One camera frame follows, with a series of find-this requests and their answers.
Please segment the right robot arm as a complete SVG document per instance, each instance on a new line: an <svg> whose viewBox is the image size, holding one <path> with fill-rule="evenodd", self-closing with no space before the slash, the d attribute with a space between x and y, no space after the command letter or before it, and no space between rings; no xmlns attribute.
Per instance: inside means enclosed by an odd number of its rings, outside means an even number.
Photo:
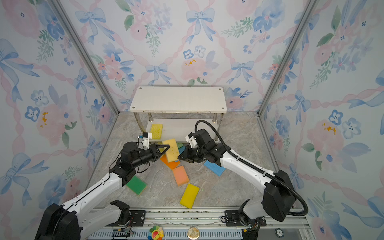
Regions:
<svg viewBox="0 0 384 240"><path fill-rule="evenodd" d="M188 163L209 162L230 170L250 182L261 193L261 201L245 200L234 220L248 227L259 225L269 216L283 222L286 216L304 217L309 213L306 201L293 187L288 174L273 172L244 159L232 150L219 132L205 120L198 120L186 137L188 146L178 159Z"/></svg>

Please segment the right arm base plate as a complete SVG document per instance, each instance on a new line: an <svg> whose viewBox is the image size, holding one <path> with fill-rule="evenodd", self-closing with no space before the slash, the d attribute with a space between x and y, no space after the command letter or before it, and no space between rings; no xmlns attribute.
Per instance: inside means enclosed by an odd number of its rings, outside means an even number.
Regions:
<svg viewBox="0 0 384 240"><path fill-rule="evenodd" d="M254 220L251 220L245 214L240 214L239 211L226 210L224 215L220 217L221 222L224 223L227 227L266 227L265 217L259 217Z"/></svg>

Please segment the bright yellow sponge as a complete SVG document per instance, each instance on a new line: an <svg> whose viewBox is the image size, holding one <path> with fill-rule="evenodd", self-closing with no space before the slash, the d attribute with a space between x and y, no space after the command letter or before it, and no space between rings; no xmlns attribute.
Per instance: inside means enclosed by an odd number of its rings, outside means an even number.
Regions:
<svg viewBox="0 0 384 240"><path fill-rule="evenodd" d="M153 140L160 140L162 138L163 124L152 124L150 133Z"/></svg>

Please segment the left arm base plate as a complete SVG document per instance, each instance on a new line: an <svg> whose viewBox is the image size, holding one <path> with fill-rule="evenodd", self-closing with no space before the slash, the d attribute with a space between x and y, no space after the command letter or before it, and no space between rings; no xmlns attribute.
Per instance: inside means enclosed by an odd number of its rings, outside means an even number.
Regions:
<svg viewBox="0 0 384 240"><path fill-rule="evenodd" d="M143 227L146 213L144 210L130 210L128 217L123 217L117 222L109 224L108 227Z"/></svg>

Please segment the pale yellow worn sponge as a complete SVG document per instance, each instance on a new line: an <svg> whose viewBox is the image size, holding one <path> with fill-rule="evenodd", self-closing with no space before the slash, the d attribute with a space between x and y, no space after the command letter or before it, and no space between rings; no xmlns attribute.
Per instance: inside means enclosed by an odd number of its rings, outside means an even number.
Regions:
<svg viewBox="0 0 384 240"><path fill-rule="evenodd" d="M169 145L170 148L166 151L168 163L175 162L178 160L179 148L175 139L163 141L163 145Z"/></svg>

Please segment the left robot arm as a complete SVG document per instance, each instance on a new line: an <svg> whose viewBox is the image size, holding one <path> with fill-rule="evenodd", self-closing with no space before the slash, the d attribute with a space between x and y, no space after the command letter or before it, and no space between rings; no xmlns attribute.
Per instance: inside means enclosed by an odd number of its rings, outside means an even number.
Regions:
<svg viewBox="0 0 384 240"><path fill-rule="evenodd" d="M94 208L123 188L135 176L139 166L159 160L169 149L169 145L150 144L147 149L141 149L136 142L124 144L101 180L64 204L52 204L45 210L35 238L82 240L110 224L130 225L133 220L130 206L122 201L112 201L96 212Z"/></svg>

